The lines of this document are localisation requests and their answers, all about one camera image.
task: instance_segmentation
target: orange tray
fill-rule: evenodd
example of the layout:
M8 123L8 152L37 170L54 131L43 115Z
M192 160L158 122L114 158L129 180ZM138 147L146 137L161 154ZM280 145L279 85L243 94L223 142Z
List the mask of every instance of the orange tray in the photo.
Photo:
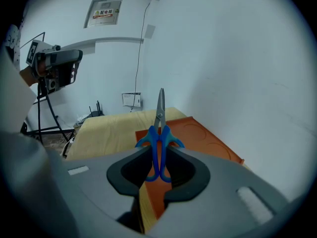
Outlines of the orange tray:
M193 117L170 120L167 121L166 124L170 127L172 134L179 138L187 149L228 159L239 164L244 163L244 159L241 159L219 138L197 122ZM136 131L135 135L137 141L143 138L147 133L148 130ZM158 142L158 166L160 166L160 158L161 142ZM166 176L170 176L167 168L165 168L164 173ZM149 176L152 175L154 175L153 167L149 172ZM164 212L164 194L172 189L171 184L162 181L160 177L158 177L155 181L146 181L145 183L153 210L156 217L159 218Z

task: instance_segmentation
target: wall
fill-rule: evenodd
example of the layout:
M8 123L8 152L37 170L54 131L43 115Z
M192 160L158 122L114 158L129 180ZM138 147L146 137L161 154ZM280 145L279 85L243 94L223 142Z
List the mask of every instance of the wall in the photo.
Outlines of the wall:
M30 0L21 32L22 45L45 31L45 42L62 47L77 43L75 48L84 52L76 82L50 95L62 128L72 127L77 116L89 114L89 106L96 110L97 100L106 115L130 111L130 108L122 106L121 93L134 91L144 10L151 0L123 0L117 25L84 29L91 1ZM97 38L105 39L97 44L80 44ZM27 66L25 60L29 46L21 49L21 68ZM142 63L138 75L138 79L142 78ZM31 89L36 93L37 85ZM142 91L140 80L137 91ZM30 129L37 129L37 105L31 108L27 122ZM46 102L41 102L41 126L55 126Z
M151 4L144 89L193 116L288 199L316 163L316 43L289 0ZM146 91L145 109L156 108Z

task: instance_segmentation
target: warning sign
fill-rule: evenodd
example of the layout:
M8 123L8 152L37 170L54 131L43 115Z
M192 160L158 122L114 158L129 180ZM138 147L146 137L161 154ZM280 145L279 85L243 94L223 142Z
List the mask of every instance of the warning sign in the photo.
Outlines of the warning sign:
M112 17L113 9L109 10L95 10L93 18Z

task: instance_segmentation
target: white box on wall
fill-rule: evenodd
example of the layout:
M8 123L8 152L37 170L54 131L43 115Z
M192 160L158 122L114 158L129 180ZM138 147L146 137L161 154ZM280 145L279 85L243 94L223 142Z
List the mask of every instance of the white box on wall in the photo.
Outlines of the white box on wall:
M141 93L135 93L134 99L134 92L133 93L122 93L122 103L124 106L132 107L134 102L135 107L141 107Z

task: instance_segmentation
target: blue scissors handle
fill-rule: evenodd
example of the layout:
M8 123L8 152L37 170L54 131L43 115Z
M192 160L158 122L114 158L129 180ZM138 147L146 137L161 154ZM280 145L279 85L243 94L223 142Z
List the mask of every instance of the blue scissors handle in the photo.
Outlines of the blue scissors handle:
M142 146L143 143L149 142L152 146L152 159L154 166L154 175L151 177L147 177L146 181L155 181L159 177L159 160L158 160L158 141L160 140L160 135L157 134L154 126L152 125L149 128L148 133L145 137L141 138L139 142L135 145L135 147Z
M178 138L174 137L170 128L166 125L163 129L162 134L160 135L160 140L162 141L162 155L160 160L160 169L159 176L164 182L171 182L170 177L166 177L164 174L165 171L165 163L166 163L166 148L170 142L175 142L180 147L185 147L182 141Z

